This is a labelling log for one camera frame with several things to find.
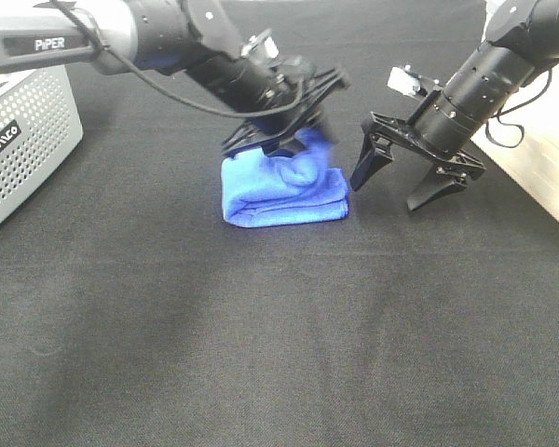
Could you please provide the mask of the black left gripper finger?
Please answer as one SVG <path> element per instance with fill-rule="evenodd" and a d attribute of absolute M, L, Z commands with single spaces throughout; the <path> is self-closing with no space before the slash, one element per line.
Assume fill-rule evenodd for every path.
<path fill-rule="evenodd" d="M 289 157 L 292 158 L 297 154 L 304 152 L 307 146 L 296 138 L 288 140 L 281 140 L 276 142 L 263 142 L 262 150 L 265 156 L 268 157 Z"/>
<path fill-rule="evenodd" d="M 312 129 L 315 134 L 325 142 L 330 144 L 338 143 L 338 139 L 335 136 L 334 130 L 329 122 L 329 118 L 323 109 L 316 109 L 313 112 L 307 121 L 307 128 Z"/>

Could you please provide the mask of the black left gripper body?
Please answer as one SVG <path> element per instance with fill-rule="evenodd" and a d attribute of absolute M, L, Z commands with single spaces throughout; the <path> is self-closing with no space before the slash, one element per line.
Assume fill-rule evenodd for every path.
<path fill-rule="evenodd" d="M 222 156 L 237 156 L 239 153 L 260 148 L 262 143 L 297 139 L 297 132 L 307 128 L 307 121 L 321 103 L 339 89 L 346 89 L 350 82 L 342 67 L 314 74 L 304 79 L 301 97 L 287 111 L 256 118 L 246 118 L 222 144 Z"/>

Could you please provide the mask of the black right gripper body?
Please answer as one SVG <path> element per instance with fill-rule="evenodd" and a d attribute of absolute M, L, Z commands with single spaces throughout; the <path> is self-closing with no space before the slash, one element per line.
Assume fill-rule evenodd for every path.
<path fill-rule="evenodd" d="M 473 180 L 478 180 L 485 172 L 484 164 L 475 156 L 461 149 L 451 152 L 433 147 L 412 126 L 400 118 L 372 112 L 371 117 L 362 122 L 361 128 L 364 136 L 368 133 L 379 133 L 391 140 L 392 145 L 423 156 L 435 166 L 466 172 Z"/>

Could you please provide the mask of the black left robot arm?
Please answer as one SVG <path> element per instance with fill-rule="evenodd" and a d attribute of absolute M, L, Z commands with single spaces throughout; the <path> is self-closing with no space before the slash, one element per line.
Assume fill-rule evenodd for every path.
<path fill-rule="evenodd" d="M 330 132 L 321 107 L 346 88 L 340 68 L 318 72 L 306 59 L 283 57 L 263 31 L 240 35 L 217 1 L 44 1 L 0 6 L 0 75 L 72 62 L 105 75 L 182 72 L 240 120 L 222 153 L 261 148 L 297 153 L 304 132 Z"/>

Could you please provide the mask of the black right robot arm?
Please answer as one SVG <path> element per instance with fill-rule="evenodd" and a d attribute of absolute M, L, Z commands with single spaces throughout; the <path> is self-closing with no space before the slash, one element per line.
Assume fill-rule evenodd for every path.
<path fill-rule="evenodd" d="M 424 179 L 407 198 L 409 210 L 466 189 L 484 164 L 464 145 L 519 88 L 559 63 L 559 1 L 505 1 L 496 10 L 474 52 L 439 88 L 421 86 L 417 108 L 406 119 L 372 114 L 362 124 L 364 140 L 350 177 L 358 191 L 391 163 L 398 145 L 429 160 Z"/>

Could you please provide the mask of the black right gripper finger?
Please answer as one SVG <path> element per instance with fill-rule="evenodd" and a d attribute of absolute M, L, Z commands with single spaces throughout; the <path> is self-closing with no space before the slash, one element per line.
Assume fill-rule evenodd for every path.
<path fill-rule="evenodd" d="M 392 141 L 379 133 L 364 136 L 358 163 L 349 180 L 354 191 L 359 191 L 375 173 L 394 160 L 391 145 Z"/>
<path fill-rule="evenodd" d="M 406 199 L 407 208 L 418 210 L 434 200 L 462 192 L 467 180 L 466 172 L 433 166 Z"/>

